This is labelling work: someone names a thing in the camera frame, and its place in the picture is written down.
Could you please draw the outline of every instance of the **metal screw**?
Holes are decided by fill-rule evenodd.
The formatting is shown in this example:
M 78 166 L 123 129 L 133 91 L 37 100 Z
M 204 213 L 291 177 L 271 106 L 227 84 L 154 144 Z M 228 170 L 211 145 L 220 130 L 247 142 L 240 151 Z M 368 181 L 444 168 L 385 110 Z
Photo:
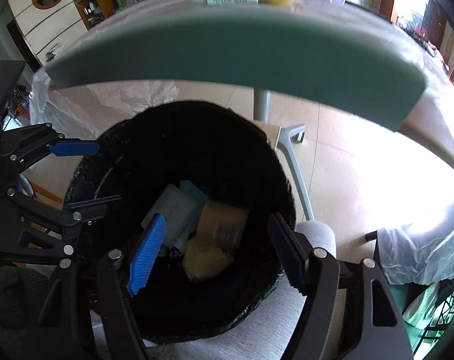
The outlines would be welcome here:
M 61 268 L 69 268 L 72 261 L 70 259 L 61 259 L 60 263 L 58 264 Z
M 316 247 L 314 249 L 314 256 L 320 259 L 324 259 L 327 257 L 327 251 L 325 249 L 322 249 L 321 247 Z
M 375 261 L 373 261 L 372 259 L 365 259 L 363 261 L 363 264 L 367 267 L 367 268 L 375 268 Z
M 74 248 L 72 245 L 65 245 L 64 246 L 64 253 L 70 256 L 71 254 L 74 253 Z
M 108 253 L 108 256 L 112 260 L 116 260 L 122 257 L 122 251 L 119 249 L 113 249 Z

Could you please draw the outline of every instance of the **blue gripper pad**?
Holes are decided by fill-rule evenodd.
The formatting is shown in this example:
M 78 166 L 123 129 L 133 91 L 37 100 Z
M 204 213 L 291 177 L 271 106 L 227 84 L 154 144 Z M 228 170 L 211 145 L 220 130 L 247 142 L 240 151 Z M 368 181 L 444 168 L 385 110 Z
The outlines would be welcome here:
M 77 138 L 63 139 L 49 148 L 49 152 L 57 157 L 71 155 L 95 155 L 100 150 L 96 140 L 80 140 Z
M 140 245 L 130 261 L 130 278 L 127 283 L 130 296 L 136 295 L 147 284 L 153 263 L 164 242 L 165 229 L 165 217 L 155 214 L 142 233 Z

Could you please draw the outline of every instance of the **table leg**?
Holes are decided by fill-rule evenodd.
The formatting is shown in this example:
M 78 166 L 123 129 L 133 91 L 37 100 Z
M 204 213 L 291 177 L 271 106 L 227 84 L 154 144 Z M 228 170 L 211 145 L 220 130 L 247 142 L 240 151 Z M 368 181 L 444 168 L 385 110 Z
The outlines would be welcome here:
M 269 121 L 270 91 L 254 89 L 254 120 Z

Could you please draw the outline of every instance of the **paper packaging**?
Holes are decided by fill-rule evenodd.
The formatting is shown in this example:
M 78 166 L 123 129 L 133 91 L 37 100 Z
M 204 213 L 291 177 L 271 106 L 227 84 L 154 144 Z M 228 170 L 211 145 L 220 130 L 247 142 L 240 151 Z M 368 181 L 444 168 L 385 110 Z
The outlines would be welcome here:
M 233 257 L 229 253 L 194 237 L 187 244 L 182 266 L 190 281 L 201 282 L 218 276 L 232 263 Z
M 187 195 L 189 195 L 197 202 L 197 207 L 195 207 L 192 211 L 192 214 L 189 216 L 188 221 L 185 223 L 182 232 L 173 245 L 175 253 L 179 256 L 183 256 L 185 248 L 187 246 L 187 241 L 190 236 L 195 233 L 197 225 L 199 224 L 200 215 L 202 215 L 203 204 L 207 200 L 210 200 L 210 198 L 200 189 L 198 189 L 197 186 L 190 180 L 182 180 L 180 182 L 180 190 L 184 193 L 187 193 Z
M 247 217 L 248 212 L 240 208 L 219 202 L 205 202 L 197 226 L 197 237 L 215 243 L 233 255 L 240 245 Z
M 168 184 L 162 195 L 160 195 L 153 207 L 149 210 L 141 226 L 145 229 L 154 214 L 163 215 L 167 221 L 164 245 L 172 246 L 196 206 L 197 202 L 193 198 L 172 184 Z

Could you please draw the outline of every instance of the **dark green cloth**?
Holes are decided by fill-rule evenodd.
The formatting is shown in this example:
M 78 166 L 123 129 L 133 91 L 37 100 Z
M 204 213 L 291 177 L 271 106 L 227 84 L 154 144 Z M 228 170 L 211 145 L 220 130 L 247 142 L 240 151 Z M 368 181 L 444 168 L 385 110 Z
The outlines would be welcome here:
M 18 359 L 49 289 L 49 278 L 29 268 L 0 268 L 0 345 Z

